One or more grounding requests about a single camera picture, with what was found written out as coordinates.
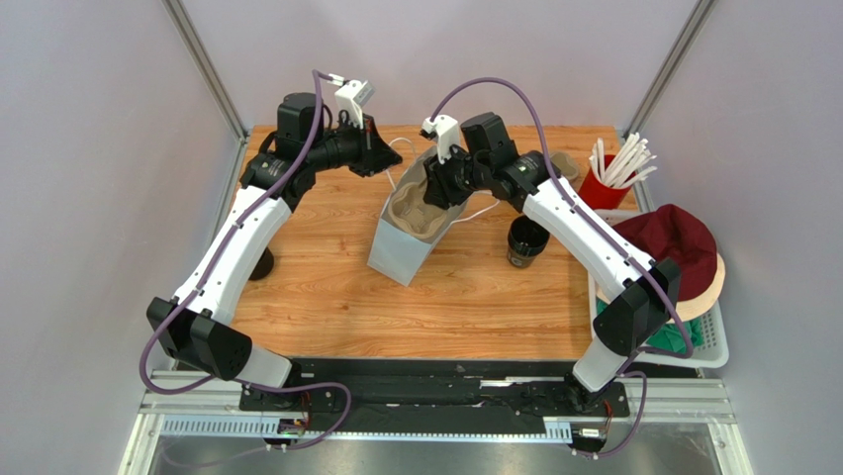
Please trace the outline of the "pulp cup carrier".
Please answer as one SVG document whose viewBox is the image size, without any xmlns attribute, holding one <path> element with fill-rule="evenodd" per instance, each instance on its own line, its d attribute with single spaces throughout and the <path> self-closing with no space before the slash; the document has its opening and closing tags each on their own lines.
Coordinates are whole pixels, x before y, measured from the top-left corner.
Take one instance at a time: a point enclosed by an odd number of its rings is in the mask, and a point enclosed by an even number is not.
<svg viewBox="0 0 843 475">
<path fill-rule="evenodd" d="M 424 200 L 428 180 L 401 184 L 386 206 L 385 219 L 414 238 L 424 240 L 443 232 L 450 219 L 445 209 Z"/>
<path fill-rule="evenodd" d="M 562 150 L 552 151 L 550 160 L 561 176 L 569 183 L 575 183 L 580 178 L 580 166 L 567 152 Z"/>
</svg>

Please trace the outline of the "white paper bag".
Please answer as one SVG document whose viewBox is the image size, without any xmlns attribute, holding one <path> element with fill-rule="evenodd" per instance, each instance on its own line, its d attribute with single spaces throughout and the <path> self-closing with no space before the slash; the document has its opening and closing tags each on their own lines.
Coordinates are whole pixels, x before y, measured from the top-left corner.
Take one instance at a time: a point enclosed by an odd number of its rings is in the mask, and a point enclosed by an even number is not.
<svg viewBox="0 0 843 475">
<path fill-rule="evenodd" d="M 432 146 L 395 178 L 386 172 L 392 190 L 381 211 L 367 264 L 407 287 L 442 238 L 456 223 L 468 222 L 497 207 L 495 201 L 472 215 L 465 203 L 447 210 L 423 200 L 427 178 L 423 163 L 435 155 Z"/>
</svg>

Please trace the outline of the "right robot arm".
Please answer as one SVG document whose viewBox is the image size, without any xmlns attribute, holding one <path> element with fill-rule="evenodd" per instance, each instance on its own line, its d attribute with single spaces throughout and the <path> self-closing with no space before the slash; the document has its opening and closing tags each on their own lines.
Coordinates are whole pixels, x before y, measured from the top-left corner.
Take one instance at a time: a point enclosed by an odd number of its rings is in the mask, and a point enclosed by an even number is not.
<svg viewBox="0 0 843 475">
<path fill-rule="evenodd" d="M 434 142 L 424 161 L 424 201 L 447 210 L 488 191 L 555 237 L 597 281 L 609 304 L 593 322 L 596 339 L 565 377 L 563 401 L 585 413 L 602 403 L 609 384 L 646 340 L 677 315 L 681 270 L 654 260 L 608 225 L 575 194 L 540 151 L 521 153 L 494 113 L 463 124 L 426 118 L 422 137 Z"/>
</svg>

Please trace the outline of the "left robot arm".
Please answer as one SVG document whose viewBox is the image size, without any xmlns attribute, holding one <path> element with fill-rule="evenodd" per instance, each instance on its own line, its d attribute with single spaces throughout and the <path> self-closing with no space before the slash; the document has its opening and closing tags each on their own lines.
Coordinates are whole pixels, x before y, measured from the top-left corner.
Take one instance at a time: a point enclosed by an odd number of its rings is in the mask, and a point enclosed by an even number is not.
<svg viewBox="0 0 843 475">
<path fill-rule="evenodd" d="M 169 299 L 146 310 L 164 353 L 210 376 L 269 392 L 284 386 L 290 359 L 232 328 L 245 284 L 274 265 L 268 245 L 319 172 L 346 167 L 370 177 L 401 163 L 363 112 L 370 95 L 345 85 L 333 114 L 314 93 L 291 93 L 277 109 L 277 128 L 246 165 L 227 223 L 191 276 Z"/>
</svg>

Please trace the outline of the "black coffee cup right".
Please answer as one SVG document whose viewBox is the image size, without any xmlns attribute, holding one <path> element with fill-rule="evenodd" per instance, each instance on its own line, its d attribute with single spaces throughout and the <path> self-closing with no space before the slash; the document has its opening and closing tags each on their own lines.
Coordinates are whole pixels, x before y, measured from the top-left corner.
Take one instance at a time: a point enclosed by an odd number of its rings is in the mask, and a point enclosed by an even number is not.
<svg viewBox="0 0 843 475">
<path fill-rule="evenodd" d="M 550 233 L 527 216 L 519 216 L 510 225 L 507 260 L 516 268 L 529 267 L 546 248 Z"/>
</svg>

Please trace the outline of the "black coffee cup left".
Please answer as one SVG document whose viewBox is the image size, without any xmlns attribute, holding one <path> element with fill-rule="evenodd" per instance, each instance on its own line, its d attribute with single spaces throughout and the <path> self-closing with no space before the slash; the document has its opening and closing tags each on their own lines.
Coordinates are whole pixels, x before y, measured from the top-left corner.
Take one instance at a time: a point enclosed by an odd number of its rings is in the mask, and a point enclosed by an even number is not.
<svg viewBox="0 0 843 475">
<path fill-rule="evenodd" d="M 253 267 L 248 280 L 258 281 L 266 278 L 273 270 L 275 264 L 274 255 L 269 247 L 265 247 Z"/>
</svg>

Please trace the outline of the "red cup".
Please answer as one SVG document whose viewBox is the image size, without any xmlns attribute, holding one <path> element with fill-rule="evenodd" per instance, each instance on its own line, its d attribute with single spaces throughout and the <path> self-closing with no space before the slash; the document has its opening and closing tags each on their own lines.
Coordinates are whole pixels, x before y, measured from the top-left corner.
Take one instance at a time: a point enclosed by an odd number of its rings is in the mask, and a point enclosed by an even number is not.
<svg viewBox="0 0 843 475">
<path fill-rule="evenodd" d="M 589 165 L 589 171 L 578 192 L 579 197 L 594 210 L 617 209 L 631 187 L 612 188 L 606 186 L 597 175 L 598 161 L 590 157 L 589 162 L 594 162 L 595 165 Z"/>
</svg>

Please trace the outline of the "white paper straws bundle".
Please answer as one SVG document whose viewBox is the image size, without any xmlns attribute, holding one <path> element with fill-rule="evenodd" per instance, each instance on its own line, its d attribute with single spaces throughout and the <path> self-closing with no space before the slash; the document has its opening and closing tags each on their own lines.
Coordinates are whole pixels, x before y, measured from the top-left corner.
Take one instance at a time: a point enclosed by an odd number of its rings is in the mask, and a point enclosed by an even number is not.
<svg viewBox="0 0 843 475">
<path fill-rule="evenodd" d="M 650 163 L 656 158 L 649 149 L 649 140 L 639 133 L 630 135 L 612 161 L 603 139 L 597 139 L 589 156 L 591 171 L 598 182 L 611 189 L 625 189 L 643 181 L 657 167 Z"/>
</svg>

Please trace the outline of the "maroon bucket hat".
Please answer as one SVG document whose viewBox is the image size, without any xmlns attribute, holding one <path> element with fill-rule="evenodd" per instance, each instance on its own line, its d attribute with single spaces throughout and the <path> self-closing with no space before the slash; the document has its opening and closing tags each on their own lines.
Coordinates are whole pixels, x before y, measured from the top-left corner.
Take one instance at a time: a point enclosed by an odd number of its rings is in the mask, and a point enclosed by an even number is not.
<svg viewBox="0 0 843 475">
<path fill-rule="evenodd" d="M 613 228 L 656 260 L 671 258 L 679 265 L 677 312 L 682 321 L 700 317 L 714 306 L 723 288 L 725 263 L 713 234 L 700 219 L 669 204 L 624 219 Z"/>
</svg>

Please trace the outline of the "green cloth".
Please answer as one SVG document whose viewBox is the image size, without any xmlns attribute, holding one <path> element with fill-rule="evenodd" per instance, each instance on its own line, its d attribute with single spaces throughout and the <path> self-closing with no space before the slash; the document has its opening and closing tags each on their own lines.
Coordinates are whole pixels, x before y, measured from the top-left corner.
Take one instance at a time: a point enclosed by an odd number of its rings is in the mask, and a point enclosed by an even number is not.
<svg viewBox="0 0 843 475">
<path fill-rule="evenodd" d="M 694 349 L 700 348 L 705 343 L 702 324 L 698 320 L 684 322 L 684 328 L 689 335 Z M 659 348 L 670 353 L 684 354 L 687 351 L 686 342 L 675 324 L 669 322 L 660 330 L 650 336 L 643 347 Z"/>
</svg>

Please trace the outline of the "white plastic basket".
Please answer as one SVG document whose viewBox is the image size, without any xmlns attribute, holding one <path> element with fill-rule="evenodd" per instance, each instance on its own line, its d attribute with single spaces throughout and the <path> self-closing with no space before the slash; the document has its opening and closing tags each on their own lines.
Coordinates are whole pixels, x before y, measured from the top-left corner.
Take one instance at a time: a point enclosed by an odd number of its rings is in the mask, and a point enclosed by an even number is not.
<svg viewBox="0 0 843 475">
<path fill-rule="evenodd" d="M 596 210 L 596 213 L 610 226 L 642 214 L 638 211 L 628 210 Z M 590 321 L 593 323 L 607 303 L 603 300 L 602 289 L 597 286 L 596 281 L 590 274 L 587 282 L 589 299 L 591 299 L 589 305 Z M 720 368 L 724 366 L 728 361 L 729 351 L 719 304 L 715 301 L 705 313 L 701 313 L 685 323 L 691 330 L 690 336 L 695 347 L 692 358 L 681 359 L 661 354 L 642 353 L 637 356 L 635 362 L 687 368 Z M 668 333 L 674 334 L 676 338 L 668 338 Z M 683 342 L 678 330 L 672 323 L 666 324 L 654 336 L 660 335 L 665 336 L 662 338 L 665 343 L 668 340 L 670 342 Z"/>
</svg>

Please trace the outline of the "left aluminium frame post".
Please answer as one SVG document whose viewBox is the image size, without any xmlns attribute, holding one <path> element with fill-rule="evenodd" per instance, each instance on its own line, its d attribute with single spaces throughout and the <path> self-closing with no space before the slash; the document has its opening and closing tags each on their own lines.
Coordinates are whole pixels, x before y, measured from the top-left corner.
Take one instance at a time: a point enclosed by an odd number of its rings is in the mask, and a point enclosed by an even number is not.
<svg viewBox="0 0 843 475">
<path fill-rule="evenodd" d="M 214 62 L 184 2 L 181 0 L 163 0 L 162 4 L 230 130 L 240 144 L 246 143 L 249 137 L 248 128 L 244 125 L 240 114 L 236 110 L 234 100 L 227 90 L 220 73 L 215 68 Z"/>
</svg>

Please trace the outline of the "aluminium frame post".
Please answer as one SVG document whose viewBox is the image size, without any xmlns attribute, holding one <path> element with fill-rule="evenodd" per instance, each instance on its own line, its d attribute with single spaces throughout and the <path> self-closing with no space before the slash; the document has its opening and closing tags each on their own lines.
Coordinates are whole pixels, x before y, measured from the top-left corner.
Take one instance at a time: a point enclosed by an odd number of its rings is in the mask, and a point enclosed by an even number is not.
<svg viewBox="0 0 843 475">
<path fill-rule="evenodd" d="M 215 68 L 214 62 L 184 2 L 181 0 L 163 0 L 162 4 L 230 130 L 240 144 L 246 143 L 249 137 L 248 128 L 244 125 L 240 114 L 236 110 L 234 100 L 227 90 L 220 73 Z"/>
<path fill-rule="evenodd" d="M 672 43 L 630 123 L 620 135 L 623 139 L 644 129 L 717 4 L 717 0 L 698 0 L 695 2 L 690 15 Z"/>
</svg>

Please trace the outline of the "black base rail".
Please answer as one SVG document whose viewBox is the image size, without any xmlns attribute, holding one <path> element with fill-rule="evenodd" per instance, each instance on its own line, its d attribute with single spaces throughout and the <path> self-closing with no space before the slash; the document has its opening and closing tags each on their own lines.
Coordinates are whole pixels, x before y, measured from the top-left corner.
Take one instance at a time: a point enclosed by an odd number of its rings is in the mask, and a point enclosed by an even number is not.
<svg viewBox="0 0 843 475">
<path fill-rule="evenodd" d="M 288 386 L 303 393 L 244 388 L 239 408 L 301 412 L 309 427 L 341 421 L 346 432 L 444 435 L 539 434 L 546 417 L 634 417 L 630 390 L 612 383 L 589 403 L 570 388 L 571 360 L 296 358 Z"/>
</svg>

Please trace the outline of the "right aluminium frame post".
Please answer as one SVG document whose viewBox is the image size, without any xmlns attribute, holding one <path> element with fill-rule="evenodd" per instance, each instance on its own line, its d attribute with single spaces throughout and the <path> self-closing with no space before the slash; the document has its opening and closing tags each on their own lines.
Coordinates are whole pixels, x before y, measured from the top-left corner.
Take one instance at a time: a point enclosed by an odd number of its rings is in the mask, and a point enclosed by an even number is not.
<svg viewBox="0 0 843 475">
<path fill-rule="evenodd" d="M 644 129 L 717 4 L 717 0 L 698 0 L 695 2 L 690 15 L 672 43 L 630 123 L 620 135 L 623 139 Z"/>
</svg>

